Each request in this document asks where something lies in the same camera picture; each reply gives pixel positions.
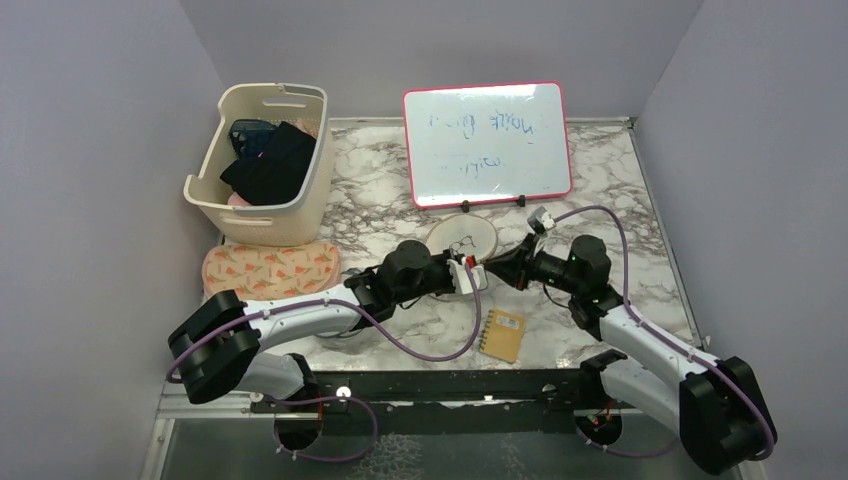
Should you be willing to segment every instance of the marble table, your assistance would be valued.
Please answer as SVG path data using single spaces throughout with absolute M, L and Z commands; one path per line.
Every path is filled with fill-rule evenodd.
M 339 247 L 342 269 L 379 264 L 406 239 L 422 240 L 440 219 L 459 210 L 422 211 L 410 196 L 407 153 L 402 124 L 349 122 L 334 128 L 336 169 L 329 204 L 318 240 Z M 498 229 L 498 250 L 515 246 L 529 232 L 526 217 L 539 205 L 559 215 L 576 207 L 601 204 L 615 210 L 630 246 L 631 299 L 648 318 L 684 341 L 693 342 L 686 309 L 675 281 L 659 224 L 625 125 L 578 124 L 569 127 L 574 189 L 561 199 L 472 207 L 472 213 Z M 597 236 L 612 258 L 612 284 L 622 285 L 622 257 L 618 232 L 602 212 L 589 212 L 561 224 L 546 241 L 547 251 L 564 257 L 571 240 L 580 234 Z M 483 315 L 498 308 L 523 315 L 526 332 L 514 364 L 479 352 L 479 340 L 451 362 L 417 360 L 389 343 L 376 329 L 366 329 L 346 340 L 306 338 L 271 350 L 297 352 L 315 370 L 422 370 L 511 369 L 575 367 L 580 361 L 609 348 L 580 330 L 568 310 L 551 303 L 541 286 L 523 292 L 489 276 L 482 294 Z M 554 298 L 566 300 L 561 292 Z M 425 297 L 410 310 L 397 309 L 383 323 L 415 351 L 444 356 L 457 351 L 473 327 L 474 303 L 446 302 Z

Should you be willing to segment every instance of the notebook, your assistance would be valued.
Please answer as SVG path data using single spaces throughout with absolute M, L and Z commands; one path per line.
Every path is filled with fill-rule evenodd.
M 524 323 L 524 317 L 494 308 L 489 310 L 480 351 L 515 363 L 521 349 L 521 337 L 524 336 Z

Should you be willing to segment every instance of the laundry basket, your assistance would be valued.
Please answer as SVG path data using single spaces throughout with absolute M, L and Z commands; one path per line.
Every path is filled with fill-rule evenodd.
M 335 163 L 333 136 L 327 127 L 327 94 L 318 87 L 289 83 L 249 83 L 231 87 L 218 102 L 221 123 L 197 176 L 189 175 L 183 194 L 227 238 L 251 245 L 293 246 L 318 233 L 330 194 Z M 219 178 L 236 159 L 228 136 L 233 122 L 260 119 L 274 124 L 302 122 L 315 136 L 315 152 L 298 195 L 282 205 L 227 205 L 232 188 Z

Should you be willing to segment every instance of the whiteboard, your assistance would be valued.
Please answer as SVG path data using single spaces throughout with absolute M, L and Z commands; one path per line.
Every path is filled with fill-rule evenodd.
M 571 191 L 557 83 L 411 90 L 403 108 L 412 199 L 419 208 Z

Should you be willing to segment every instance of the gray floor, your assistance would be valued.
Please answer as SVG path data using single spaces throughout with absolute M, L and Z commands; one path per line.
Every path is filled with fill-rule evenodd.
M 658 447 L 670 433 L 645 417 L 627 417 L 616 446 Z M 365 458 L 343 465 L 292 461 L 275 454 L 270 420 L 180 420 L 174 427 L 164 479 L 708 479 L 682 449 L 664 457 L 630 460 L 585 446 L 576 435 L 512 433 L 383 436 Z M 310 453 L 340 455 L 366 438 L 321 438 Z

